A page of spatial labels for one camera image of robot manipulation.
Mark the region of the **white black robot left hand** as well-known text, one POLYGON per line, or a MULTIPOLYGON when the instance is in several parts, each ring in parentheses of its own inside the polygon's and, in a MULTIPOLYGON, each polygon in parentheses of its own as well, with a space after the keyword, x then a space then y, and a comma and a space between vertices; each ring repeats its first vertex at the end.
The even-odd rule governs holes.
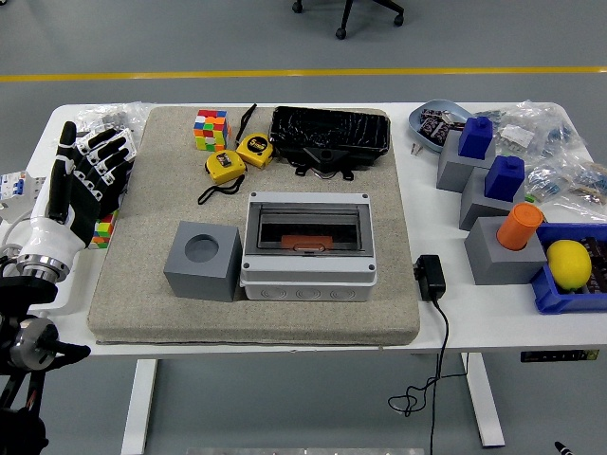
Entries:
POLYGON ((71 267, 94 237, 97 221, 120 207, 135 153, 128 129, 109 128, 78 138, 75 123, 66 122, 19 260, 48 257, 71 267))

